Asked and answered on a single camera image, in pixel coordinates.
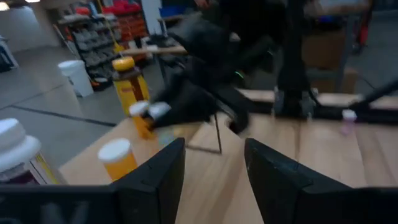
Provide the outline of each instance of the table surface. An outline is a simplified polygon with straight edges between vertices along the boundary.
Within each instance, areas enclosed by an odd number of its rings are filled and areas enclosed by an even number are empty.
[[[254,100],[271,100],[269,91],[242,91]],[[344,105],[358,96],[322,94],[326,105]],[[398,98],[387,97],[378,107],[398,108]],[[251,125],[240,136],[219,116],[223,154],[187,149],[185,180],[176,223],[263,223],[244,165],[244,139],[254,138],[296,161],[351,187],[395,186],[398,181],[398,127],[357,124],[349,136],[340,133],[336,121],[297,121],[252,114]],[[187,130],[190,145],[218,150],[215,127],[202,124],[179,126],[179,136]],[[114,138],[128,138],[134,155],[142,164],[156,150],[156,143],[136,136],[130,120],[123,121],[108,134],[61,167],[69,184],[108,184],[110,179],[97,160],[96,152]]]

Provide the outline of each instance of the white bottle cap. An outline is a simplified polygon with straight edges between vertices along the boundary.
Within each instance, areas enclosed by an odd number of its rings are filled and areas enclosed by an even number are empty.
[[[343,119],[356,120],[356,113],[353,110],[343,110]]]
[[[18,166],[22,162],[28,162],[40,151],[41,143],[37,138],[26,136],[12,150],[0,152],[0,172]]]
[[[229,41],[231,41],[231,42],[239,42],[239,41],[241,41],[241,38],[239,37],[239,35],[237,34],[237,33],[231,33],[230,35],[229,35]]]
[[[17,119],[0,120],[0,151],[22,142],[25,135],[25,129]]]
[[[149,106],[148,113],[154,120],[156,120],[165,115],[169,110],[171,110],[171,108],[172,107],[166,102],[158,102]]]
[[[130,141],[127,139],[115,139],[105,144],[98,151],[98,159],[105,163],[114,163],[131,153]]]
[[[139,116],[142,115],[147,109],[149,103],[146,100],[138,101],[130,106],[129,112],[131,116]]]

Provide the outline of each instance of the label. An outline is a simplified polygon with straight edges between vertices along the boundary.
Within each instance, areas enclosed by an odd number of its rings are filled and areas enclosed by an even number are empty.
[[[59,184],[41,153],[29,162],[0,172],[0,184]]]
[[[119,96],[124,113],[130,116],[129,108],[140,100],[149,100],[149,92],[142,75],[126,80],[115,80],[114,85]]]

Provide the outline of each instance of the white bucket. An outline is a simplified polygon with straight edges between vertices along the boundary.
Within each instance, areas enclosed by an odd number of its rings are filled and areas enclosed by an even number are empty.
[[[62,75],[68,78],[77,96],[86,97],[94,92],[84,61],[71,60],[62,62],[58,64],[58,68],[60,68]]]

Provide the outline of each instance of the bottle label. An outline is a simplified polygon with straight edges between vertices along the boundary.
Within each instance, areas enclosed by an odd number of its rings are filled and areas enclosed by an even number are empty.
[[[0,172],[0,184],[59,184],[41,153],[29,162]]]

